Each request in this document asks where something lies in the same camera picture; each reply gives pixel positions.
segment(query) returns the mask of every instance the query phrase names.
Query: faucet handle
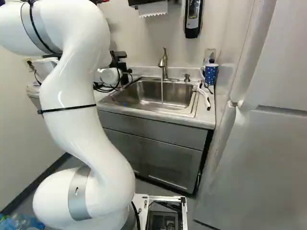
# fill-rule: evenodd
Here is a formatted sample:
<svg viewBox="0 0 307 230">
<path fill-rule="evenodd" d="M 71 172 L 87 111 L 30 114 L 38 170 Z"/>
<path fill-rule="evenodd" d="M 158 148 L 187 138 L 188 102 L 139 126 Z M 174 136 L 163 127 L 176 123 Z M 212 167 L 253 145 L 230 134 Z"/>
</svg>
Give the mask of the faucet handle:
<svg viewBox="0 0 307 230">
<path fill-rule="evenodd" d="M 187 83 L 187 82 L 190 82 L 191 81 L 191 79 L 190 79 L 190 74 L 189 73 L 185 73 L 185 74 L 183 74 L 183 77 L 185 78 L 184 79 L 184 82 L 185 83 Z"/>
<path fill-rule="evenodd" d="M 167 56 L 167 51 L 166 51 L 166 48 L 165 48 L 165 47 L 163 47 L 163 49 L 164 49 L 164 58 L 165 58 L 166 60 L 168 60 L 168 56 Z"/>
</svg>

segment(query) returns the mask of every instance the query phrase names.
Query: stainless steel sink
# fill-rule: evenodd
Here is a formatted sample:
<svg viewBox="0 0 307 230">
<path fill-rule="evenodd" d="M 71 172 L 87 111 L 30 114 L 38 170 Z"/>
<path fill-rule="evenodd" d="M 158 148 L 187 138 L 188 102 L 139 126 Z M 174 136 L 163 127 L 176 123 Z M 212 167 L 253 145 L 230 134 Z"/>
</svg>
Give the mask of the stainless steel sink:
<svg viewBox="0 0 307 230">
<path fill-rule="evenodd" d="M 117 91 L 100 101 L 127 108 L 141 109 L 160 113 L 193 116 L 196 93 L 193 85 L 182 81 L 163 82 L 161 94 L 160 79 L 139 80 L 122 91 Z"/>
</svg>

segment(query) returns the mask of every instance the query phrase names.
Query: white wall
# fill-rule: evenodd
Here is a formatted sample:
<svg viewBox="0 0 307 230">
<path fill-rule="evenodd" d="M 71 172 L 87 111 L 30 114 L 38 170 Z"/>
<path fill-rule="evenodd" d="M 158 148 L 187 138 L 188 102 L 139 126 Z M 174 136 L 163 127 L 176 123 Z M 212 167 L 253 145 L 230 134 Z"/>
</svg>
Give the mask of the white wall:
<svg viewBox="0 0 307 230">
<path fill-rule="evenodd" d="M 0 210 L 63 153 L 26 94 L 34 79 L 22 57 L 0 46 Z"/>
<path fill-rule="evenodd" d="M 127 0 L 111 0 L 100 8 L 109 22 L 111 49 L 126 51 L 129 65 L 157 66 L 166 47 L 169 66 L 198 67 L 206 48 L 221 48 L 230 1 L 205 0 L 203 28 L 196 39 L 185 38 L 183 5 L 170 5 L 167 15 L 151 18 L 139 18 Z"/>
</svg>

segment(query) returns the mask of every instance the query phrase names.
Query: blue mug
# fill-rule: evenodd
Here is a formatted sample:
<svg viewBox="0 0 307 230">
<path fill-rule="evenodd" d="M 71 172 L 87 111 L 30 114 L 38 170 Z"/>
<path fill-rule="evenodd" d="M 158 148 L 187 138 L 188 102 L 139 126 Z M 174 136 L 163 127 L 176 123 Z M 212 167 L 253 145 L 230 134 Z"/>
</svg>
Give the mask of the blue mug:
<svg viewBox="0 0 307 230">
<path fill-rule="evenodd" d="M 205 66 L 201 67 L 201 70 L 204 71 L 205 73 L 203 76 L 205 76 L 205 82 L 208 85 L 215 85 L 216 79 L 217 79 L 217 74 L 219 70 L 219 65 L 215 63 L 211 64 L 206 64 Z"/>
</svg>

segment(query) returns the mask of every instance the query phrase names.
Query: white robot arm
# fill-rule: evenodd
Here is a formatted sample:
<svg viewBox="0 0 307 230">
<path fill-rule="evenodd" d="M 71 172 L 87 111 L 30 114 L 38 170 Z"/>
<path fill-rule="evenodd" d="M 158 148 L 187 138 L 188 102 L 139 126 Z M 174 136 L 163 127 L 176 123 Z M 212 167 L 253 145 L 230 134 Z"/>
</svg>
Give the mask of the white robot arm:
<svg viewBox="0 0 307 230">
<path fill-rule="evenodd" d="M 12 2 L 0 7 L 0 34 L 17 54 L 62 51 L 41 86 L 41 113 L 54 141 L 90 167 L 49 176 L 35 193 L 35 214 L 56 229 L 124 229 L 135 177 L 101 127 L 92 89 L 97 68 L 111 62 L 102 12 L 89 0 Z"/>
</svg>

